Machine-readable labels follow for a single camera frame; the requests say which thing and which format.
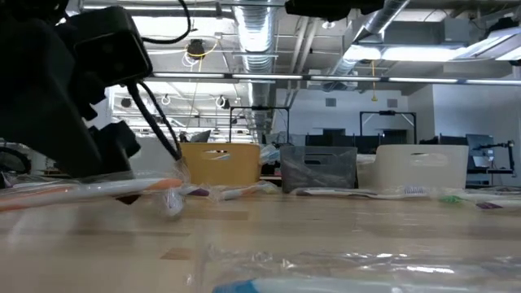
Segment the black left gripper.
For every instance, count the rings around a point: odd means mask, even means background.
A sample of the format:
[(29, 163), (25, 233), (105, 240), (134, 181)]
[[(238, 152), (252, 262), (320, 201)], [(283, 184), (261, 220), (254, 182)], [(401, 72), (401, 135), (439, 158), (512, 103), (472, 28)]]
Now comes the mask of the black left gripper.
[(105, 98), (53, 27), (41, 20), (0, 20), (0, 138), (54, 160), (72, 177), (134, 179), (129, 158), (140, 149), (124, 122), (86, 127)]

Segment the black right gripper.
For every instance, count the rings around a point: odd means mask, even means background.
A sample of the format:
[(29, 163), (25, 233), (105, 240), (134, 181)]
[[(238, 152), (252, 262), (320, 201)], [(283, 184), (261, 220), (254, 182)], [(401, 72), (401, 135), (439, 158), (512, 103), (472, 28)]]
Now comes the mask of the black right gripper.
[[(320, 17), (318, 0), (286, 0), (284, 8), (288, 15)], [(352, 9), (368, 15), (383, 8), (385, 0), (324, 0), (325, 12), (322, 19), (333, 22), (346, 18)]]

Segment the purple white toothbrush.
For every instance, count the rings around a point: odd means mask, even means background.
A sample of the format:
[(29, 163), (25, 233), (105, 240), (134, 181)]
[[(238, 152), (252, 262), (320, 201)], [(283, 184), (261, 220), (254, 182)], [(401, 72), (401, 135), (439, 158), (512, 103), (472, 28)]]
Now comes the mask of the purple white toothbrush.
[(326, 196), (326, 197), (364, 197), (367, 199), (378, 200), (401, 200), (401, 199), (427, 199), (428, 195), (424, 193), (412, 194), (380, 194), (374, 190), (364, 189), (345, 189), (345, 188), (321, 188), (321, 187), (304, 187), (296, 188), (291, 192), (298, 196)]
[(162, 213), (170, 218), (179, 216), (184, 208), (184, 198), (174, 189), (166, 190), (159, 201)]
[(485, 199), (471, 201), (471, 204), (488, 212), (521, 212), (521, 199)]
[(185, 189), (185, 195), (206, 197), (212, 200), (218, 200), (221, 197), (221, 192), (207, 186), (188, 186)]
[(350, 160), (312, 155), (282, 163), (282, 185), (289, 190), (301, 187), (353, 187), (356, 169)]

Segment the blue white toothbrush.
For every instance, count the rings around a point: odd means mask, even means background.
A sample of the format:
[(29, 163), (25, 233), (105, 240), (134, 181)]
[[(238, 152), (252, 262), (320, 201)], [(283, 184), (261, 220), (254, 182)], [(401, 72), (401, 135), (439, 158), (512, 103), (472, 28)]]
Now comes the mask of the blue white toothbrush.
[(280, 151), (273, 145), (265, 145), (260, 149), (260, 164), (272, 164), (280, 160)]
[(212, 293), (521, 293), (483, 287), (445, 286), (341, 278), (254, 278), (217, 285)]

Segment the white column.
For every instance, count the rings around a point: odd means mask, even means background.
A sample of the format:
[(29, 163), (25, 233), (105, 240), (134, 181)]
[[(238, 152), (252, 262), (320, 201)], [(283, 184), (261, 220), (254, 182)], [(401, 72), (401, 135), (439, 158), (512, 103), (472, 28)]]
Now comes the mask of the white column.
[(113, 87), (106, 88), (104, 93), (105, 93), (106, 98), (103, 100), (103, 105), (101, 108), (102, 121), (100, 122), (102, 129), (112, 123), (114, 101), (115, 101), (115, 98), (114, 98), (115, 94), (114, 94)]

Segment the LED light bar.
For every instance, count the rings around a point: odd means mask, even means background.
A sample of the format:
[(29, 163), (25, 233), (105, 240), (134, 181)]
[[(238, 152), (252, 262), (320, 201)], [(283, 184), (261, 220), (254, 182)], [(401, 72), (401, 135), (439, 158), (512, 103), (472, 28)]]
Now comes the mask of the LED light bar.
[(210, 73), (210, 72), (156, 72), (155, 79), (205, 79), (205, 80), (245, 80), (245, 81), (323, 81), (323, 82), (371, 82), (371, 83), (408, 83), (441, 85), (494, 85), (521, 86), (521, 80), (506, 79), (470, 79), (445, 77), (373, 77), (373, 76), (331, 76), (299, 75), (273, 73)]

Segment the ceiling light panel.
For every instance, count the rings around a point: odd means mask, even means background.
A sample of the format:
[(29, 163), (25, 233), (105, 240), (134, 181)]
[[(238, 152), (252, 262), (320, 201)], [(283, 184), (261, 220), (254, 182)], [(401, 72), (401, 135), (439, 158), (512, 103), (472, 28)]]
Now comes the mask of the ceiling light panel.
[(387, 60), (410, 62), (447, 62), (456, 58), (462, 49), (439, 46), (359, 46), (352, 45), (343, 59), (352, 61)]

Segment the yellow hanging pendant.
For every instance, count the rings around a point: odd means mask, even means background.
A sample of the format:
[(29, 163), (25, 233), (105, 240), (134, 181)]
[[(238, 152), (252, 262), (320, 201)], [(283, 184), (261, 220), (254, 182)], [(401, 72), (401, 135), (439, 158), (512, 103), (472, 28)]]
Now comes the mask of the yellow hanging pendant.
[[(372, 77), (375, 77), (374, 60), (371, 60), (370, 66), (371, 66), (371, 75), (372, 75)], [(376, 81), (372, 81), (372, 94), (373, 95), (372, 95), (371, 101), (372, 102), (378, 102), (378, 98), (377, 98), (377, 95), (376, 95)]]

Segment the yellow plastic bin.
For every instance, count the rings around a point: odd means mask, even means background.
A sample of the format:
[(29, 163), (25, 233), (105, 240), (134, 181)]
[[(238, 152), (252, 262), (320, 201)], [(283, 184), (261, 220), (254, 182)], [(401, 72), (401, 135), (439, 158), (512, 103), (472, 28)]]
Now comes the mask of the yellow plastic bin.
[(261, 148), (256, 144), (187, 142), (181, 149), (194, 184), (247, 186), (260, 180)]

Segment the grey translucent plastic bin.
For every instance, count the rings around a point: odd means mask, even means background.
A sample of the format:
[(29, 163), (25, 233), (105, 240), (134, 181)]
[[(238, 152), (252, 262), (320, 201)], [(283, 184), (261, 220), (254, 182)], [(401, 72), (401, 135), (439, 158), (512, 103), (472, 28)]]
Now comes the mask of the grey translucent plastic bin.
[(353, 188), (357, 175), (357, 148), (350, 146), (282, 146), (282, 190), (299, 188)]

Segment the computer monitor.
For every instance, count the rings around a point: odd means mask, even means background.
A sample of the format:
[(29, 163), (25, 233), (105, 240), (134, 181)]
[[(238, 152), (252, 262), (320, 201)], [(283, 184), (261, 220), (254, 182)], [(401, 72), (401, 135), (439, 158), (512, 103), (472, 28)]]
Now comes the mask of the computer monitor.
[(472, 168), (491, 168), (494, 160), (493, 137), (484, 134), (467, 134), (469, 163)]

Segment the green white wrapped toothbrush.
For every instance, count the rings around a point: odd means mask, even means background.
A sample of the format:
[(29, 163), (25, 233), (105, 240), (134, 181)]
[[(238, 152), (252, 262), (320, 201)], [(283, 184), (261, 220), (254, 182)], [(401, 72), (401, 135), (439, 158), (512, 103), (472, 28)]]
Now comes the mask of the green white wrapped toothbrush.
[(444, 203), (484, 203), (497, 199), (506, 199), (504, 195), (488, 195), (488, 194), (450, 194), (440, 195), (438, 200)]

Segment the corrugated silver ceiling duct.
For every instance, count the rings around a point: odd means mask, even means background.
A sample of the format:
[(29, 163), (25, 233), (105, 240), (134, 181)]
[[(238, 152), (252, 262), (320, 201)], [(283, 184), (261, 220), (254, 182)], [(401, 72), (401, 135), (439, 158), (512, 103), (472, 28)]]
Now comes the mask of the corrugated silver ceiling duct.
[[(243, 70), (251, 74), (273, 72), (274, 32), (277, 8), (269, 6), (234, 6), (238, 37), (243, 57)], [(273, 107), (274, 89), (268, 81), (253, 81), (247, 85), (250, 106)]]

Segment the smooth silver ceiling duct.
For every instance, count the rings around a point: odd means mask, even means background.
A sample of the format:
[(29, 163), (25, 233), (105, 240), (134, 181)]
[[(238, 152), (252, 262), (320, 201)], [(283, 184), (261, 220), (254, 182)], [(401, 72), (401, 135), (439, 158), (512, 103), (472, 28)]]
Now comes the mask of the smooth silver ceiling duct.
[(373, 38), (376, 44), (382, 44), (385, 30), (409, 3), (410, 0), (385, 0), (382, 9), (351, 20), (343, 37), (343, 54), (326, 74), (348, 76), (362, 60), (380, 59), (380, 50), (370, 49), (361, 43)]

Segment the black station frame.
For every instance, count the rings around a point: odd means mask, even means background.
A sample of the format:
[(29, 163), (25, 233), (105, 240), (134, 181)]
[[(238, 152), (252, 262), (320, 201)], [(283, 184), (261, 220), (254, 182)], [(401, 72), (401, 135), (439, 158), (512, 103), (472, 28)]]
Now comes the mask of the black station frame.
[(363, 129), (365, 124), (371, 119), (372, 116), (401, 116), (406, 120), (412, 127), (414, 133), (414, 144), (418, 143), (418, 127), (417, 127), (417, 114), (415, 112), (396, 112), (393, 110), (386, 111), (363, 111), (359, 112), (359, 135), (363, 136)]
[(233, 112), (235, 109), (251, 110), (252, 112), (267, 112), (268, 110), (284, 110), (287, 113), (286, 118), (286, 144), (290, 143), (290, 108), (289, 107), (273, 107), (273, 106), (231, 106), (229, 109), (229, 130), (227, 143), (232, 143), (232, 128), (233, 128)]

